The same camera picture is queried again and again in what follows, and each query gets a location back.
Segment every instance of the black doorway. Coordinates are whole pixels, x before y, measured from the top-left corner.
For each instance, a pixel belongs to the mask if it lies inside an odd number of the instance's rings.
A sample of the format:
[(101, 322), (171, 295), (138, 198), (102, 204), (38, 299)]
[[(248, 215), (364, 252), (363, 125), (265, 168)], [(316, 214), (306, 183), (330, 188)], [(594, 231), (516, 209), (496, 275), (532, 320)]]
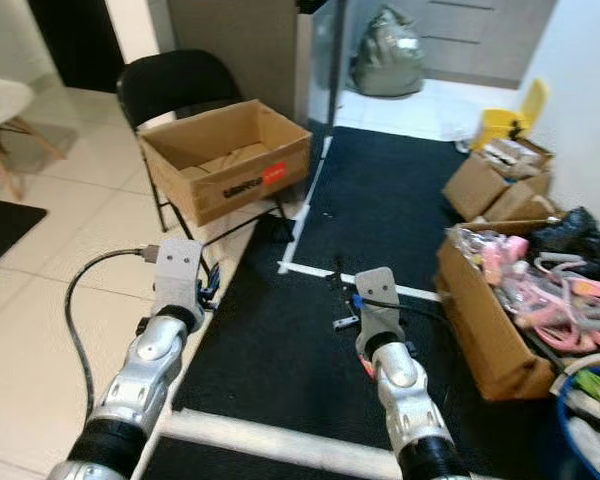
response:
[(67, 87), (114, 92), (124, 62), (105, 0), (29, 0)]

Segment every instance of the blue bucket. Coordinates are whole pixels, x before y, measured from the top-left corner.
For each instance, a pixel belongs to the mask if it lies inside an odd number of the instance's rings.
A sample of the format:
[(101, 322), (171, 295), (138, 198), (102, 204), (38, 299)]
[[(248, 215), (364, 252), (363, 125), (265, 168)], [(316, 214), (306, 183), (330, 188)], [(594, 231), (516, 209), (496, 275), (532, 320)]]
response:
[[(590, 372), (595, 373), (596, 375), (600, 375), (600, 367), (591, 367), (585, 370), (589, 370)], [(567, 428), (567, 420), (569, 419), (569, 408), (566, 405), (567, 393), (573, 388), (574, 375), (570, 376), (562, 389), (560, 390), (560, 396), (558, 397), (557, 410), (558, 410), (558, 423), (560, 424), (560, 429), (562, 430), (562, 434), (569, 445), (571, 451), (578, 457), (580, 462), (585, 466), (589, 475), (589, 478), (600, 480), (600, 474), (598, 471), (591, 465), (591, 463), (580, 453), (580, 450), (576, 446), (573, 437), (569, 433), (569, 429)]]

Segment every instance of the black folding chair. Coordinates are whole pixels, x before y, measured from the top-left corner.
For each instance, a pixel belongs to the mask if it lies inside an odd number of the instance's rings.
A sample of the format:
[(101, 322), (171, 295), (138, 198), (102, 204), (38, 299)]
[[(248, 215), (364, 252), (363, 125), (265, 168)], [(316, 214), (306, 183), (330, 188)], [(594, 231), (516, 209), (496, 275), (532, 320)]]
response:
[[(118, 79), (117, 94), (120, 107), (136, 133), (138, 127), (146, 121), (168, 112), (175, 112), (177, 118), (185, 118), (242, 101), (240, 90), (229, 70), (216, 57), (202, 50), (177, 50), (130, 63)], [(187, 237), (193, 239), (178, 207), (168, 199), (166, 202), (160, 201), (144, 154), (143, 160), (162, 231), (167, 231), (162, 209), (170, 205)], [(293, 234), (282, 203), (278, 197), (274, 201), (276, 206), (264, 213), (278, 210), (290, 239), (288, 241), (292, 241)], [(206, 245), (251, 223), (261, 215), (224, 232)]]

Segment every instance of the white tile floor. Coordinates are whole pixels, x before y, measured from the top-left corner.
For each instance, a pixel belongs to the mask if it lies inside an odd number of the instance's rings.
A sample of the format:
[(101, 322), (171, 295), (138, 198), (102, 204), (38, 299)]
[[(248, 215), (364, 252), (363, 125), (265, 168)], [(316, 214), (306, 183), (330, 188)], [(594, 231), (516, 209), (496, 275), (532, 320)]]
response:
[[(510, 107), (515, 95), (438, 81), (399, 100), (345, 92), (337, 123), (448, 140), (472, 133), (482, 108)], [(23, 202), (49, 211), (0, 259), (0, 478), (38, 480), (66, 455), (84, 408), (81, 371), (62, 316), (67, 282), (96, 254), (183, 233), (172, 215), (167, 215), (171, 230), (160, 232), (135, 139), (113, 95), (52, 86), (24, 116), (67, 152), (67, 160), (54, 161), (31, 139), (2, 134), (11, 152), (9, 167), (23, 185)], [(0, 199), (13, 201), (1, 184)], [(210, 238), (253, 213), (253, 206), (245, 208), (194, 229), (194, 235)], [(243, 229), (213, 246), (223, 288), (250, 232)], [(98, 394), (151, 305), (152, 279), (151, 265), (120, 258), (99, 266), (77, 290), (75, 319)], [(190, 341), (186, 359), (202, 334)]]

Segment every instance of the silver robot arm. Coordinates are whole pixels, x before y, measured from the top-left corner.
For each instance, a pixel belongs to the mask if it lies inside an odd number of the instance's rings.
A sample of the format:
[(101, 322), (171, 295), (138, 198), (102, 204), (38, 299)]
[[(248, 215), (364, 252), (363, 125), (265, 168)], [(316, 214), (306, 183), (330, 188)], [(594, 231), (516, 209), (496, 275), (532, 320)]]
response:
[[(393, 273), (387, 267), (358, 273), (365, 300), (397, 305)], [(404, 344), (398, 310), (363, 303), (358, 353), (373, 366), (387, 431), (405, 480), (470, 478), (442, 415), (427, 392), (427, 374)]]
[(165, 240), (157, 251), (151, 317), (129, 346), (122, 369), (96, 404), (67, 460), (49, 480), (126, 480), (138, 463), (167, 391), (182, 367), (190, 333), (204, 321), (197, 280), (202, 246)]

